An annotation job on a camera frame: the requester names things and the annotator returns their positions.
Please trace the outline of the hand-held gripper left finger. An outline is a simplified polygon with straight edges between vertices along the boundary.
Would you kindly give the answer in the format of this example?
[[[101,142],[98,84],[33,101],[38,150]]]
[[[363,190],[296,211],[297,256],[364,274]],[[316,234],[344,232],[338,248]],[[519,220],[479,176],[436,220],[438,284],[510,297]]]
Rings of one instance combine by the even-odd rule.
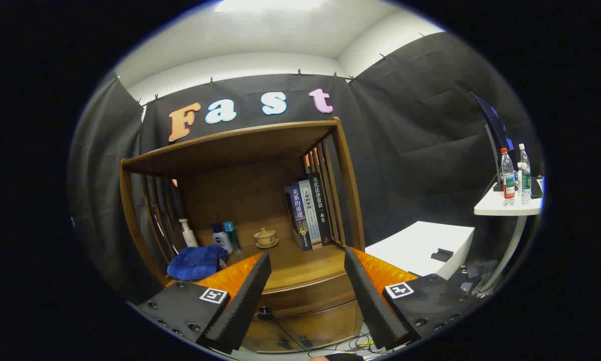
[[[239,350],[271,275],[260,252],[198,282],[177,281],[137,306],[152,324],[197,347]]]

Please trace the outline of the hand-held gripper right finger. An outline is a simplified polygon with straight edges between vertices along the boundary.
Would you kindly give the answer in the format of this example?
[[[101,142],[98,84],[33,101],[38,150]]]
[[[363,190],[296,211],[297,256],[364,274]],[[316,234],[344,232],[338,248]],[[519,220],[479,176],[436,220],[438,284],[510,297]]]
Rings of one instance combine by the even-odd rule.
[[[363,321],[380,348],[442,333],[481,303],[442,276],[418,276],[352,247],[345,249],[344,268]]]

